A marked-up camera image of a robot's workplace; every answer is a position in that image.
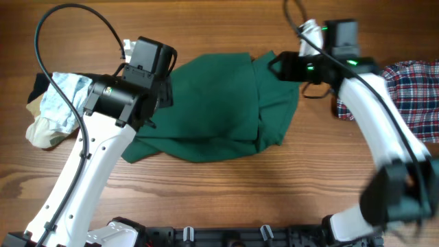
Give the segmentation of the green shirt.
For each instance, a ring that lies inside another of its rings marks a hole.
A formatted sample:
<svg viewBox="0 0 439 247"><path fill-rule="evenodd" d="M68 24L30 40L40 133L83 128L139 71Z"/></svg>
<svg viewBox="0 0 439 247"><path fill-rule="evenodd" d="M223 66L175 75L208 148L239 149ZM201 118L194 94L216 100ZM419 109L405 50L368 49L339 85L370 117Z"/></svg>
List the green shirt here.
<svg viewBox="0 0 439 247"><path fill-rule="evenodd" d="M298 105L299 85L278 80L268 52L205 54L171 73L174 104L158 110L122 157L135 163L166 153L194 163L225 161L281 145Z"/></svg>

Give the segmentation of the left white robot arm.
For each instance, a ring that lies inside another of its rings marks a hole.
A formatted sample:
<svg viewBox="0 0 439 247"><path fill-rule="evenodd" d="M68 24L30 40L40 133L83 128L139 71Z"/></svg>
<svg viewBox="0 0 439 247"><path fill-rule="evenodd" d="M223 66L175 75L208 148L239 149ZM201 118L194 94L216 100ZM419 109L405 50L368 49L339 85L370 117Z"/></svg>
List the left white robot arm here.
<svg viewBox="0 0 439 247"><path fill-rule="evenodd" d="M122 217L90 230L98 200L117 160L157 108L172 105L171 78L105 75L91 85L83 129L61 174L23 232L8 233L2 246L142 246L145 227Z"/></svg>

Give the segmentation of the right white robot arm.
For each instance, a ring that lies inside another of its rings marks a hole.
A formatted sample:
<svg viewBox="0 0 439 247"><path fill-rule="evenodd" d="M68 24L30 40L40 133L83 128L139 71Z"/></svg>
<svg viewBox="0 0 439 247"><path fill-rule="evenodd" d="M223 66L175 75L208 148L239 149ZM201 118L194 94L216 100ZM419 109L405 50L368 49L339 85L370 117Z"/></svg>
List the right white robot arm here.
<svg viewBox="0 0 439 247"><path fill-rule="evenodd" d="M284 51L268 69L281 81L327 83L354 116L377 169L356 205L323 219L326 245L437 216L438 162L403 121L373 58Z"/></svg>

